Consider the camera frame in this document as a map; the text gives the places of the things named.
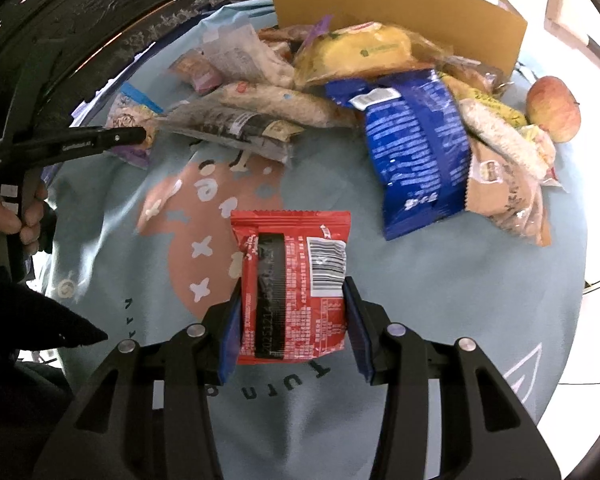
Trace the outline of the person's left hand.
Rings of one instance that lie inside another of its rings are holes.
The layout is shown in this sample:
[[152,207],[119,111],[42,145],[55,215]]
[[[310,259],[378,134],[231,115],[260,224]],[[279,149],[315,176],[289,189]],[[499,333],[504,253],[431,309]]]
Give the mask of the person's left hand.
[[34,199],[23,215],[23,220],[19,220],[16,214],[5,208],[0,200],[0,233],[5,235],[16,234],[23,244],[24,251],[29,255],[34,255],[40,250],[38,239],[41,234],[41,220],[44,216],[46,198],[46,185],[43,181],[40,181]]

